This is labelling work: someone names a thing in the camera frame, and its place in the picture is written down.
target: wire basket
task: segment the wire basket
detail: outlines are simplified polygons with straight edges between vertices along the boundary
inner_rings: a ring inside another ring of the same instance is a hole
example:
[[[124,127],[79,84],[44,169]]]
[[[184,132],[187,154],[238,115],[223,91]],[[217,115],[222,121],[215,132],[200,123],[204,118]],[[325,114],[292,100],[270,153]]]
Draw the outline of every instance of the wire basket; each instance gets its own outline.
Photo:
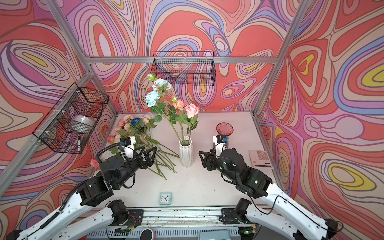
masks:
[[[151,73],[172,85],[214,86],[214,55],[212,51],[156,51]]]
[[[33,134],[54,152],[81,154],[108,100],[105,93],[77,87],[48,127],[43,131],[35,129]]]

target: table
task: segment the table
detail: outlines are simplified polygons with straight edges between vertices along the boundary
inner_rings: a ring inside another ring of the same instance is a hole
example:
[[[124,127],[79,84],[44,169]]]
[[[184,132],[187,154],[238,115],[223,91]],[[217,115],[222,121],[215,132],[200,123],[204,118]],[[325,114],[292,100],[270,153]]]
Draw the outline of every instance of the table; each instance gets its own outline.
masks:
[[[117,120],[125,114],[119,114]],[[108,201],[121,199],[127,207],[160,207],[160,192],[172,192],[171,207],[188,206],[227,206],[236,205],[240,198],[249,197],[238,191],[234,185],[226,183],[217,170],[207,171],[202,167],[198,152],[209,152],[212,148],[212,136],[217,135],[216,125],[221,122],[230,123],[234,132],[229,136],[229,148],[235,148],[242,154],[248,166],[250,164],[249,150],[264,150],[251,113],[199,113],[199,124],[192,131],[191,139],[194,147],[194,163],[191,168],[184,168],[178,158],[171,160],[176,164],[175,171],[161,167],[167,180],[149,170],[139,169],[136,172],[136,182],[131,189],[121,188],[114,191],[114,195],[99,206],[104,206]],[[179,152],[179,143],[170,124],[163,119],[157,127],[151,130],[153,139],[169,147],[174,152]],[[102,157],[108,158],[112,154],[107,151]],[[260,169],[276,182],[272,169]],[[132,185],[132,178],[126,182]]]

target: white ceramic vase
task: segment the white ceramic vase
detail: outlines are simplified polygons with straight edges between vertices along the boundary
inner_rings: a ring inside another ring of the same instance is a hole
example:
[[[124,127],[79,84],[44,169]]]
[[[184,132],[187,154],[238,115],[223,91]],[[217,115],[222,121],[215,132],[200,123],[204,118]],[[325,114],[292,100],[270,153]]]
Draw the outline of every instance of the white ceramic vase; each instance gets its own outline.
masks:
[[[192,140],[190,140],[188,146],[181,145],[182,139],[179,140],[179,150],[180,150],[180,161],[181,166],[191,167],[193,164],[193,146]]]

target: clock face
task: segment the clock face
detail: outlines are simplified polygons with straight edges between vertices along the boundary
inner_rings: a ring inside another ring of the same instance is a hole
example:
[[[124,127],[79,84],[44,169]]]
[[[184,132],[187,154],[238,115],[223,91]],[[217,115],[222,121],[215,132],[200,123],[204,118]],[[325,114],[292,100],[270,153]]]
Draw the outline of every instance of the clock face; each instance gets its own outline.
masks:
[[[160,205],[170,205],[172,198],[172,193],[170,192],[161,192],[160,193]]]

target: flower bouquet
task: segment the flower bouquet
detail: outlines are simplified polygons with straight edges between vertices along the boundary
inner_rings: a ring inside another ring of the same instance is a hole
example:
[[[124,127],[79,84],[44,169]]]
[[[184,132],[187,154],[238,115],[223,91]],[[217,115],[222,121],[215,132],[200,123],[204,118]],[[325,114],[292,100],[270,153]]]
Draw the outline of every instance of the flower bouquet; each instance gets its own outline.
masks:
[[[145,101],[152,112],[159,114],[158,120],[162,120],[162,116],[168,120],[179,140],[180,160],[184,167],[190,167],[193,163],[193,148],[190,138],[191,132],[197,127],[199,108],[194,104],[187,105],[183,100],[177,99],[175,96],[169,96],[171,84],[161,78],[156,78],[152,74],[147,75],[148,79],[153,82],[152,91],[145,97]],[[174,125],[180,126],[181,137],[176,131]]]
[[[157,153],[154,161],[156,170],[150,168],[148,169],[167,180],[163,172],[160,170],[160,167],[166,167],[175,173],[175,164],[170,160],[168,155],[174,157],[179,157],[179,155],[151,137],[151,128],[155,128],[156,125],[154,123],[160,122],[161,119],[161,116],[156,116],[153,113],[147,113],[139,118],[135,118],[130,114],[125,115],[119,120],[117,128],[114,129],[115,135],[108,137],[108,142],[109,144],[113,144],[120,142],[121,137],[135,136],[135,147],[144,146],[146,148],[152,148],[156,146]],[[109,151],[112,154],[118,156],[121,155],[120,150],[117,147],[114,147]]]

